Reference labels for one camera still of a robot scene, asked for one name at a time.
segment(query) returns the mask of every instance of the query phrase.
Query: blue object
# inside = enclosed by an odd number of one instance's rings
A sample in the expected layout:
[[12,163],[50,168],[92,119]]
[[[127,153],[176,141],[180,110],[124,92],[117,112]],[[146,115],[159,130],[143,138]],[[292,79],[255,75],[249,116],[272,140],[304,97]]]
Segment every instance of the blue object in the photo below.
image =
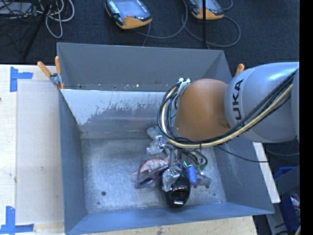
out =
[[[276,180],[294,168],[294,166],[280,167],[279,171],[273,175],[273,178]],[[291,196],[287,196],[285,199],[282,199],[278,206],[285,222],[286,229],[291,232],[296,231],[300,226],[300,219],[298,218],[291,201]]]
[[11,81],[10,81],[10,92],[16,92],[18,90],[18,79],[31,79],[33,73],[31,72],[22,72],[19,73],[19,70],[11,66]]
[[297,216],[291,198],[287,197],[283,199],[279,204],[279,208],[287,230],[295,232],[299,228],[301,222]]
[[15,235],[15,233],[32,232],[34,224],[15,225],[15,209],[11,206],[6,207],[5,225],[1,225],[0,234]]
[[190,184],[194,186],[197,183],[197,174],[194,165],[191,164],[187,167],[187,176]]
[[280,176],[283,176],[286,172],[292,169],[294,169],[294,166],[279,167],[279,171],[273,175],[273,179],[278,179]]

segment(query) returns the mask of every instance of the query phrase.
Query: black object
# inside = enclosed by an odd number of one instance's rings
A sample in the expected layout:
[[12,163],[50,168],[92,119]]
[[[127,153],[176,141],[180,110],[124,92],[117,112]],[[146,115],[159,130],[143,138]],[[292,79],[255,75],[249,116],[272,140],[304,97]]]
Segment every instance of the black object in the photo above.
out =
[[190,196],[191,185],[188,176],[185,172],[179,172],[180,176],[172,184],[170,191],[162,191],[163,196],[169,207],[182,207],[184,206]]
[[[43,14],[42,14],[43,22],[45,21],[45,17],[48,16],[47,14],[49,12],[49,9],[51,9],[51,7],[52,7],[53,1],[54,0],[46,0],[45,10],[43,11]],[[27,43],[26,50],[25,50],[24,55],[23,55],[23,60],[26,60],[26,57],[27,57],[36,37],[37,37],[37,34],[39,32],[41,25],[42,25],[42,21],[39,20],[38,24],[36,25],[35,33],[32,35],[31,39]]]
[[150,12],[140,0],[107,0],[105,8],[121,28],[137,28],[152,20]]
[[[197,19],[219,19],[224,16],[224,10],[216,0],[186,0],[191,14]],[[206,13],[201,13],[201,9],[208,10],[209,17],[206,17]]]
[[[205,6],[206,0],[202,0],[202,8],[206,8]],[[203,13],[203,46],[207,47],[206,44],[206,13]]]

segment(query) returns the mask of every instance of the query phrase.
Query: wooden table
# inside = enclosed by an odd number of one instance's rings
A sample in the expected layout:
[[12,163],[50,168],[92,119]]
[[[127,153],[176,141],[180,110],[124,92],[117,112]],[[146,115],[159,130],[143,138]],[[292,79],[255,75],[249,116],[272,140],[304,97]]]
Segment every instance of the wooden table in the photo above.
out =
[[[28,81],[18,79],[16,92],[10,92],[11,66],[18,69],[19,73],[33,73],[33,77]],[[55,67],[48,68],[52,74],[56,72]],[[33,85],[33,87],[28,92],[27,90],[22,91],[26,85]],[[31,136],[33,138],[38,136],[41,140],[45,139],[44,142],[34,144],[36,149],[30,156],[23,157],[23,145],[18,143],[18,134],[23,131],[18,125],[18,119],[22,118],[19,109],[25,109],[24,105],[18,105],[18,102],[38,111],[38,106],[32,108],[31,105],[27,105],[33,101],[27,97],[31,98],[34,95],[34,101],[46,100],[45,107],[47,107],[49,100],[43,96],[45,92],[36,91],[36,88],[39,90],[42,86],[49,93],[57,93],[49,78],[36,65],[0,65],[0,225],[5,223],[5,207],[11,206],[16,209],[16,225],[35,224],[33,231],[26,234],[64,234],[60,151],[58,139],[55,139],[59,135],[58,132],[55,133],[58,131],[58,121],[53,121],[53,126],[50,127],[45,125],[44,131],[37,126],[37,133],[33,133],[31,129],[33,123],[24,126],[24,135],[29,135],[29,140],[32,139]],[[38,111],[38,118],[34,123],[37,125],[43,123],[45,119],[45,115],[39,113]],[[259,148],[257,148],[260,150],[257,153],[259,160],[266,159],[264,151],[262,152],[262,149]],[[262,170],[266,174],[267,182],[273,183],[269,165],[262,163]],[[23,182],[27,177],[32,177],[29,179],[30,182]],[[273,203],[279,202],[275,185],[274,187],[273,185],[268,186],[268,188],[272,189]],[[97,234],[256,235],[257,232],[252,216],[246,216]]]

